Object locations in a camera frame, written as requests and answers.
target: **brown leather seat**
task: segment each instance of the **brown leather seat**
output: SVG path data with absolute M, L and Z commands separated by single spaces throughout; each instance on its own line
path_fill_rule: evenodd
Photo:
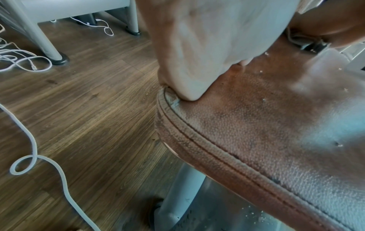
M 296 230 L 365 230 L 365 82 L 280 38 L 195 102 L 158 95 L 161 140 Z

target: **stitching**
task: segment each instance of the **stitching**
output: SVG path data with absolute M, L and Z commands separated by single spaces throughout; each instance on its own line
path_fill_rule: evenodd
M 166 88 L 163 90 L 163 96 L 166 100 L 165 97 L 165 91 Z M 215 143 L 211 142 L 210 140 L 208 140 L 205 136 L 203 136 L 202 134 L 200 134 L 200 132 L 198 132 L 195 128 L 193 128 L 189 123 L 187 123 L 186 121 L 184 121 L 170 106 L 170 104 L 167 103 L 167 105 L 169 106 L 169 108 L 171 109 L 171 111 L 174 112 L 174 114 L 184 123 L 186 123 L 192 130 L 194 130 L 197 134 L 199 134 L 200 136 L 202 136 L 203 138 L 205 138 L 208 142 L 210 142 L 211 144 L 213 144 L 214 146 L 216 146 L 217 148 L 223 150 L 224 152 L 228 153 L 229 155 L 231 155 L 232 157 L 234 157 L 234 154 L 228 152 L 227 150 L 219 147 L 218 145 L 216 145 Z M 188 137 L 186 134 L 184 134 L 184 132 L 182 132 L 171 120 L 170 118 L 166 115 L 165 111 L 163 110 L 163 108 L 161 107 L 161 103 L 159 103 L 159 107 L 161 109 L 161 111 L 164 113 L 164 115 L 166 116 L 166 118 L 170 121 L 170 123 L 186 138 L 188 138 L 190 141 L 192 141 L 195 145 L 197 145 L 198 147 L 200 147 L 201 149 L 203 149 L 205 152 L 207 152 L 210 156 L 212 156 L 213 158 L 219 160 L 220 162 L 222 162 L 223 164 L 225 164 L 227 167 L 231 168 L 231 166 L 226 163 L 225 161 L 219 159 L 218 157 L 216 157 L 215 155 L 213 155 L 212 153 L 210 153 L 208 150 L 206 150 L 204 147 L 200 146 L 199 144 L 197 144 L 194 140 L 192 140 L 190 137 Z M 242 161 L 240 161 L 241 163 L 245 164 L 246 166 L 248 166 L 249 168 L 253 169 L 254 171 L 258 172 L 260 175 L 264 176 L 265 178 L 267 178 L 268 180 L 270 180 L 272 183 L 274 183 L 275 185 L 279 186 L 280 188 L 292 193 L 294 196 L 296 196 L 297 198 L 299 198 L 300 200 L 302 200 L 303 202 L 309 204 L 310 206 L 312 206 L 315 210 L 323 213 L 324 215 L 328 216 L 330 219 L 338 222 L 339 224 L 343 225 L 344 227 L 346 227 L 347 229 L 354 231 L 354 229 L 350 228 L 348 225 L 343 224 L 341 221 L 337 220 L 336 218 L 334 218 L 333 216 L 329 215 L 327 212 L 320 210 L 319 208 L 317 208 L 315 205 L 313 205 L 312 203 L 310 203 L 309 201 L 305 200 L 304 198 L 300 197 L 299 195 L 295 194 L 294 192 L 292 192 L 291 190 L 285 188 L 284 186 L 274 182 L 272 179 L 270 179 L 268 176 L 262 174 L 260 171 L 258 171 L 257 169 L 251 167 L 250 165 L 248 165 L 247 163 L 244 163 Z M 316 224 L 318 224 L 319 226 L 325 228 L 327 231 L 330 231 L 328 228 L 326 228 L 322 223 L 320 223 L 319 221 L 313 219 L 312 217 L 308 216 L 307 214 L 305 214 L 304 212 L 299 211 L 297 208 L 295 208 L 294 206 L 292 206 L 291 204 L 289 204 L 288 202 L 284 201 L 283 199 L 281 199 L 279 196 L 277 196 L 276 194 L 274 194 L 273 192 L 270 192 L 269 190 L 267 190 L 266 188 L 263 188 L 259 183 L 255 182 L 253 179 L 251 179 L 250 177 L 246 176 L 245 174 L 237 171 L 235 168 L 231 168 L 232 170 L 234 170 L 236 173 L 238 173 L 239 175 L 242 175 L 244 178 L 248 179 L 249 181 L 251 181 L 252 183 L 254 183 L 255 185 L 257 185 L 259 188 L 261 188 L 262 190 L 264 190 L 265 192 L 267 192 L 268 194 L 272 195 L 274 198 L 276 198 L 278 201 L 282 202 L 284 205 L 290 207 L 291 209 L 295 210 L 296 212 L 304 215 L 305 217 L 307 217 L 308 219 L 314 221 Z

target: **seat seam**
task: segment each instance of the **seat seam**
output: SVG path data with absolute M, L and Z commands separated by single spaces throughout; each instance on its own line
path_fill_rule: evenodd
M 163 97 L 166 100 L 167 103 L 167 99 L 165 97 L 165 90 L 166 88 L 163 90 Z M 221 148 L 220 146 L 218 146 L 217 144 L 213 143 L 212 141 L 210 141 L 208 138 L 206 138 L 204 135 L 202 135 L 200 132 L 198 132 L 195 128 L 193 128 L 189 123 L 187 123 L 185 120 L 183 120 L 171 107 L 171 105 L 169 103 L 167 103 L 168 107 L 170 108 L 171 111 L 174 112 L 174 114 L 185 124 L 187 124 L 193 131 L 195 131 L 197 134 L 199 134 L 200 136 L 202 136 L 205 140 L 207 140 L 209 143 L 213 144 L 215 147 L 221 149 L 222 151 L 228 153 L 230 156 L 235 158 L 235 154 L 230 153 L 229 151 Z M 236 170 L 235 168 L 232 168 L 228 163 L 226 163 L 225 161 L 221 160 L 220 158 L 216 157 L 215 155 L 213 155 L 212 153 L 210 153 L 208 150 L 206 150 L 204 147 L 202 147 L 201 145 L 197 144 L 194 140 L 192 140 L 189 136 L 187 136 L 183 131 L 181 131 L 172 121 L 171 119 L 166 115 L 165 111 L 163 110 L 163 108 L 161 107 L 161 104 L 159 104 L 160 109 L 163 111 L 164 115 L 166 116 L 166 118 L 170 121 L 170 123 L 181 133 L 183 134 L 185 137 L 187 137 L 189 140 L 191 140 L 195 145 L 197 145 L 198 147 L 200 147 L 201 149 L 203 149 L 205 152 L 209 153 L 210 156 L 218 159 L 220 162 L 224 163 L 227 167 L 231 168 L 232 170 L 234 170 L 235 172 L 237 172 L 238 174 L 244 176 L 245 178 L 247 178 L 248 180 L 250 180 L 251 182 L 253 182 L 255 185 L 257 185 L 259 188 L 263 189 L 264 191 L 266 191 L 267 193 L 271 194 L 272 196 L 274 196 L 277 200 L 279 200 L 280 202 L 282 202 L 284 205 L 290 207 L 291 209 L 294 209 L 295 211 L 297 211 L 298 213 L 303 214 L 305 217 L 309 218 L 310 220 L 314 221 L 315 223 L 317 223 L 318 225 L 324 227 L 327 231 L 330 231 L 328 228 L 326 228 L 321 222 L 315 220 L 314 218 L 306 215 L 304 212 L 299 211 L 297 208 L 295 208 L 295 206 L 289 204 L 288 202 L 286 202 L 284 199 L 281 199 L 279 196 L 277 196 L 276 194 L 274 194 L 273 192 L 270 192 L 268 189 L 264 188 L 263 186 L 261 186 L 258 182 L 254 181 L 253 179 L 251 179 L 249 176 L 239 172 L 238 170 Z M 287 189 L 286 187 L 274 182 L 272 179 L 270 179 L 269 176 L 266 176 L 265 174 L 263 174 L 262 172 L 260 172 L 259 170 L 255 169 L 254 167 L 248 165 L 247 163 L 239 160 L 241 163 L 245 164 L 246 166 L 248 166 L 250 169 L 256 171 L 257 173 L 259 173 L 261 176 L 265 177 L 266 179 L 268 179 L 270 182 L 272 182 L 273 184 L 277 185 L 278 187 L 282 188 L 283 190 L 288 191 L 289 193 L 292 193 L 295 197 L 297 197 L 298 199 L 300 199 L 301 201 L 307 203 L 308 205 L 312 206 L 314 208 L 314 210 L 326 215 L 328 218 L 330 218 L 331 220 L 343 225 L 345 228 L 351 230 L 351 231 L 355 231 L 354 229 L 352 229 L 351 227 L 349 227 L 346 224 L 343 224 L 341 221 L 339 221 L 337 218 L 333 217 L 332 215 L 328 214 L 325 211 L 322 211 L 321 209 L 317 208 L 314 204 L 310 203 L 309 201 L 307 201 L 306 199 L 302 198 L 301 196 L 297 195 L 296 193 L 292 192 L 291 190 Z

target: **wooden floor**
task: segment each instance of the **wooden floor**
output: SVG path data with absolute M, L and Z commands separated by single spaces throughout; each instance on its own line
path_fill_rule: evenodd
M 61 165 L 71 195 L 102 231 L 149 230 L 147 211 L 166 195 L 181 162 L 154 131 L 159 85 L 151 41 L 109 22 L 113 37 L 67 20 L 43 24 L 70 63 L 1 73 L 0 102 L 33 133 L 39 154 Z M 1 36 L 35 49 L 11 30 Z M 28 138 L 0 111 L 0 231 L 91 230 L 65 200 L 50 164 L 9 174 L 29 154 Z

